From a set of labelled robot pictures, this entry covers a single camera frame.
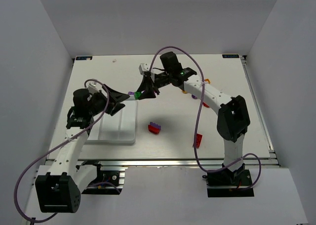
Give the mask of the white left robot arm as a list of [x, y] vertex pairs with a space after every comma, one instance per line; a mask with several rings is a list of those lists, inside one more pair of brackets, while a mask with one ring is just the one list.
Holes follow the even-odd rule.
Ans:
[[73, 93], [73, 106], [67, 114], [65, 139], [53, 164], [45, 175], [37, 176], [35, 187], [43, 213], [75, 213], [81, 193], [97, 178], [96, 165], [78, 166], [80, 152], [86, 143], [94, 117], [115, 115], [124, 108], [129, 95], [106, 85], [101, 90], [89, 85]]

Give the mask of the small green lego brick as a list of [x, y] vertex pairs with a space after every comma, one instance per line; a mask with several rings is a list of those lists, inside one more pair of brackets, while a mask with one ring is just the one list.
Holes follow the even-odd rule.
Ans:
[[139, 97], [141, 96], [141, 92], [138, 92], [138, 91], [136, 91], [136, 92], [134, 92], [134, 98], [135, 99], [139, 99]]

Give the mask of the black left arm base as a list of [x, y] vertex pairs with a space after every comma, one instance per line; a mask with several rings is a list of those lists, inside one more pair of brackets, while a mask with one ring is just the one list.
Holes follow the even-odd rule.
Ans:
[[81, 166], [94, 166], [97, 173], [97, 177], [89, 183], [83, 194], [119, 195], [122, 191], [122, 183], [119, 182], [121, 174], [119, 169], [107, 169], [100, 161], [96, 160], [84, 161]]

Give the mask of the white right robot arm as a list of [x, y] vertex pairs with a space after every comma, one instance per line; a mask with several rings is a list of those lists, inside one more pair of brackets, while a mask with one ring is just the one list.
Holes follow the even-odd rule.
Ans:
[[242, 157], [243, 140], [250, 125], [245, 99], [222, 93], [204, 82], [201, 74], [192, 68], [183, 68], [175, 53], [160, 56], [163, 71], [155, 74], [147, 64], [140, 64], [143, 79], [138, 88], [139, 99], [155, 98], [159, 89], [172, 84], [186, 91], [209, 106], [217, 115], [217, 131], [224, 140], [223, 167], [233, 174], [244, 169]]

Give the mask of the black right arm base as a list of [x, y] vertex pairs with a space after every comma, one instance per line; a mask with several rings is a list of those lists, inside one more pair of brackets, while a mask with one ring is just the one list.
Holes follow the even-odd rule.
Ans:
[[244, 170], [237, 178], [231, 180], [224, 172], [203, 175], [206, 181], [208, 198], [254, 197], [252, 178], [249, 170]]

